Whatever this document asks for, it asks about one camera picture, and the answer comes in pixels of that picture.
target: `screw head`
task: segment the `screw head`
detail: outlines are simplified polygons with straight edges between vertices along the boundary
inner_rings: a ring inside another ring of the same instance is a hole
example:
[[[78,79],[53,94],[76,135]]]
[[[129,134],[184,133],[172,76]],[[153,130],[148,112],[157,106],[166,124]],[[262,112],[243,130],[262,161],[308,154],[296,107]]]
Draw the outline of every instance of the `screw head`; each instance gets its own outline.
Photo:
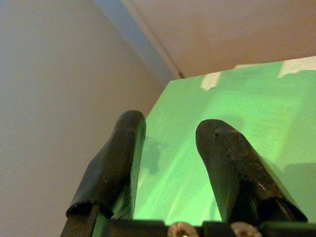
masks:
[[[260,232],[246,222],[238,221],[231,224],[231,228],[234,230],[237,237],[262,237]]]
[[[198,233],[189,223],[176,222],[168,228],[168,237],[198,237]]]

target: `green panel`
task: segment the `green panel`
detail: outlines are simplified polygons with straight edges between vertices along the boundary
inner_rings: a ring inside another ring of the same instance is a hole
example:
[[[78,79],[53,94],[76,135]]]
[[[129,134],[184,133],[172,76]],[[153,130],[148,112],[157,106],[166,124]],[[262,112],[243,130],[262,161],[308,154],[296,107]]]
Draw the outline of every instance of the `green panel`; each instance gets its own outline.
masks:
[[[205,119],[222,119],[245,135],[316,222],[316,71],[277,78],[282,65],[222,72],[209,91],[200,88],[204,76],[169,83],[146,119],[135,219],[220,220],[195,131]]]

